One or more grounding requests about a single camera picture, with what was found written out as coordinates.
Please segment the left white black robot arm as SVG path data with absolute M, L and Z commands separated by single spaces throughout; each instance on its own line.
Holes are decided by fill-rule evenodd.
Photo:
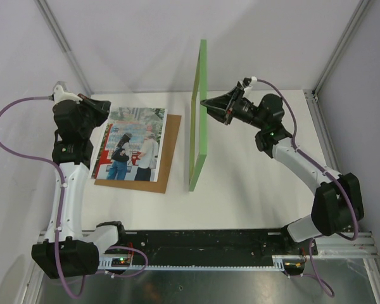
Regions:
M 120 253 L 127 246 L 120 221 L 103 222 L 90 235 L 82 232 L 82 203 L 89 176 L 93 145 L 91 134 L 110 114 L 110 101 L 79 94 L 56 98 L 53 106 L 56 191 L 44 241 L 32 247 L 32 258 L 51 279 L 95 274 L 99 257 L 110 249 Z

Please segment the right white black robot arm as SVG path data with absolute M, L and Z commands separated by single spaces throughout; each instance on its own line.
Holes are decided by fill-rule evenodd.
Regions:
M 310 215 L 285 226 L 286 234 L 279 238 L 281 250 L 296 253 L 303 241 L 337 234 L 354 241 L 358 238 L 358 223 L 364 217 L 362 194 L 358 178 L 342 174 L 314 160 L 296 142 L 297 121 L 289 132 L 282 123 L 284 114 L 291 111 L 290 104 L 276 89 L 266 94 L 259 104 L 248 99 L 256 77 L 245 78 L 229 92 L 210 99 L 201 105 L 216 121 L 229 125 L 238 119 L 258 129 L 255 144 L 259 151 L 283 164 L 295 174 L 314 195 Z

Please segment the green wooden photo frame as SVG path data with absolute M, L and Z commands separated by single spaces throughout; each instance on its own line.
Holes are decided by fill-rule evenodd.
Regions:
M 196 73 L 191 95 L 189 138 L 189 191 L 193 192 L 208 153 L 207 112 L 200 101 L 207 97 L 207 40 L 200 40 Z

